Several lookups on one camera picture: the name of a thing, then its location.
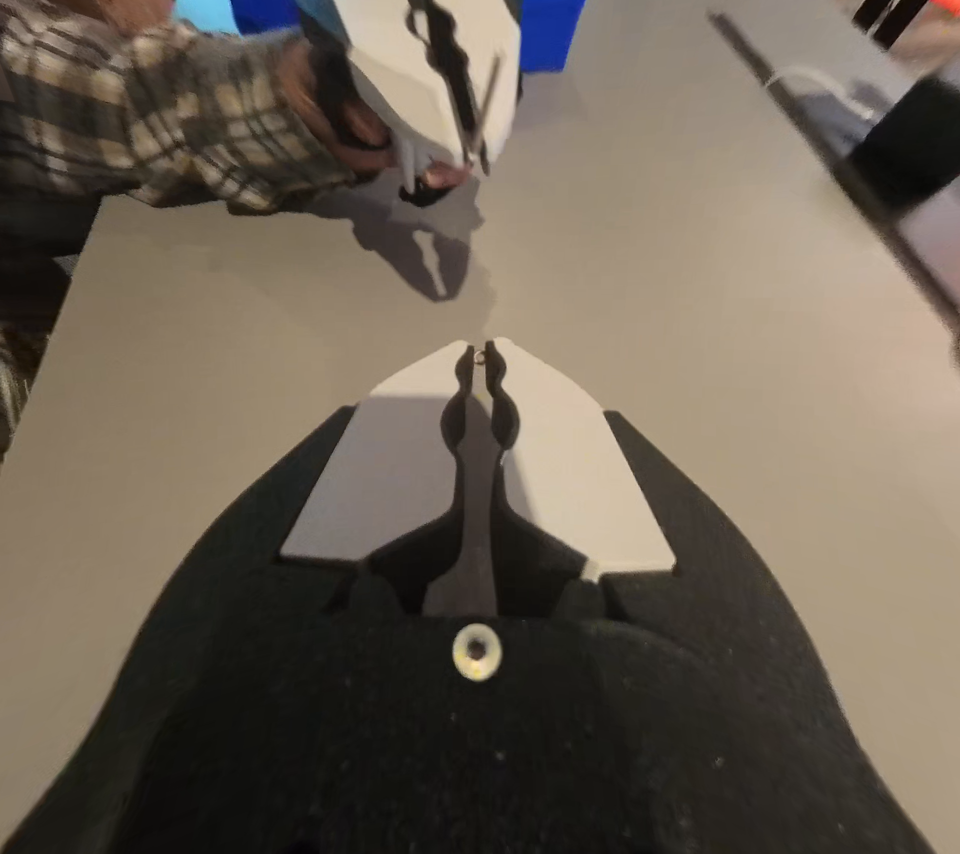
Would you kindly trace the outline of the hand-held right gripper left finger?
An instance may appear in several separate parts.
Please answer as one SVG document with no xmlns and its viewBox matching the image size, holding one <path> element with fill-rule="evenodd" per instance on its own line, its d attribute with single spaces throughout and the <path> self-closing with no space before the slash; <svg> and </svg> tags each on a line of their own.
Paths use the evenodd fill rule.
<svg viewBox="0 0 960 854">
<path fill-rule="evenodd" d="M 455 341 L 378 384 L 353 410 L 279 557 L 380 577 L 420 613 L 462 551 L 459 446 L 473 379 L 474 347 Z"/>
</svg>

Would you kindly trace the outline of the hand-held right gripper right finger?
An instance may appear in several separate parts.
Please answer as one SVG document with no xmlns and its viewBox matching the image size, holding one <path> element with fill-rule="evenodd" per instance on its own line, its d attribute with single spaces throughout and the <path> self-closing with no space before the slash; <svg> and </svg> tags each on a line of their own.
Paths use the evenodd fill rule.
<svg viewBox="0 0 960 854">
<path fill-rule="evenodd" d="M 508 338 L 484 358 L 498 613 L 546 617 L 569 584 L 672 575 L 675 553 L 600 403 Z"/>
</svg>

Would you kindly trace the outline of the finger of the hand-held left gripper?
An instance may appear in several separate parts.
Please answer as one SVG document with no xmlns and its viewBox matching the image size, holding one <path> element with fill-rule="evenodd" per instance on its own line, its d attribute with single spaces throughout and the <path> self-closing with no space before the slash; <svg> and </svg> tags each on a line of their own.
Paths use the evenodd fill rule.
<svg viewBox="0 0 960 854">
<path fill-rule="evenodd" d="M 522 32 L 507 0 L 432 0 L 453 20 L 453 39 L 465 55 L 475 108 L 487 88 L 495 54 L 502 57 L 495 98 L 486 126 L 487 162 L 498 161 L 509 139 L 519 98 Z"/>
<path fill-rule="evenodd" d="M 402 168 L 471 164 L 449 82 L 417 34 L 426 16 L 408 0 L 332 0 L 357 91 L 390 130 Z"/>
</svg>

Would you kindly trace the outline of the long metal bolt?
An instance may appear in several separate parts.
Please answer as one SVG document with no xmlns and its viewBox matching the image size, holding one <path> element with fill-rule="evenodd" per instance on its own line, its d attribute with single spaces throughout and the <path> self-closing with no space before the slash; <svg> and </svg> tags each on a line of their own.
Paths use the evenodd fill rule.
<svg viewBox="0 0 960 854">
<path fill-rule="evenodd" d="M 471 162 L 481 159 L 481 155 L 486 150 L 486 123 L 496 97 L 501 61 L 502 57 L 500 54 L 495 54 L 493 56 L 490 63 L 490 73 L 487 79 L 486 91 L 484 92 L 484 96 L 479 104 L 479 107 L 474 112 L 475 124 L 473 127 L 473 133 L 470 136 L 470 140 L 467 142 L 467 147 L 464 148 L 464 156 L 467 157 Z"/>
</svg>

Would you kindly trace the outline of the person's left forearm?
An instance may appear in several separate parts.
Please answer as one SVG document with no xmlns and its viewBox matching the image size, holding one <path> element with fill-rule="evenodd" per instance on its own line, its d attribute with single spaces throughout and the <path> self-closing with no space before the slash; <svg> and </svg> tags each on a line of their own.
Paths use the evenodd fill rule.
<svg viewBox="0 0 960 854">
<path fill-rule="evenodd" d="M 1 0 L 2 196 L 268 215 L 354 185 L 283 92 L 282 56 L 303 40 L 181 21 L 125 36 L 47 0 Z"/>
</svg>

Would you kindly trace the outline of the person's left hand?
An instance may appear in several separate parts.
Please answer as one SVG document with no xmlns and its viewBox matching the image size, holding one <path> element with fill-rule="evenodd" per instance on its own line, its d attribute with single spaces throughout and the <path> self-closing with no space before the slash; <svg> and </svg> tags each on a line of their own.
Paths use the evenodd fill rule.
<svg viewBox="0 0 960 854">
<path fill-rule="evenodd" d="M 311 134 L 359 179 L 399 168 L 388 126 L 361 98 L 347 57 L 306 38 L 287 45 L 277 68 L 282 93 Z"/>
</svg>

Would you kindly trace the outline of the light blue plastic object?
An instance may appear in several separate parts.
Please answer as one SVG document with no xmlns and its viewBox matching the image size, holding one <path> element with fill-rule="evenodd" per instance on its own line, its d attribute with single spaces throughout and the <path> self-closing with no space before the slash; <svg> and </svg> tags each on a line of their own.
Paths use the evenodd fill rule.
<svg viewBox="0 0 960 854">
<path fill-rule="evenodd" d="M 174 0 L 172 16 L 203 32 L 240 35 L 232 0 Z"/>
</svg>

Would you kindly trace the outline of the small black box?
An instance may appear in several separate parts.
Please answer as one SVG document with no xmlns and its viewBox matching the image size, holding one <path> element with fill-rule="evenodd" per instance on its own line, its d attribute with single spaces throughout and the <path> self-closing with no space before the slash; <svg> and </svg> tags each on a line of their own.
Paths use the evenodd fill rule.
<svg viewBox="0 0 960 854">
<path fill-rule="evenodd" d="M 916 81 L 847 161 L 891 216 L 952 187 L 959 176 L 958 77 L 940 73 Z"/>
</svg>

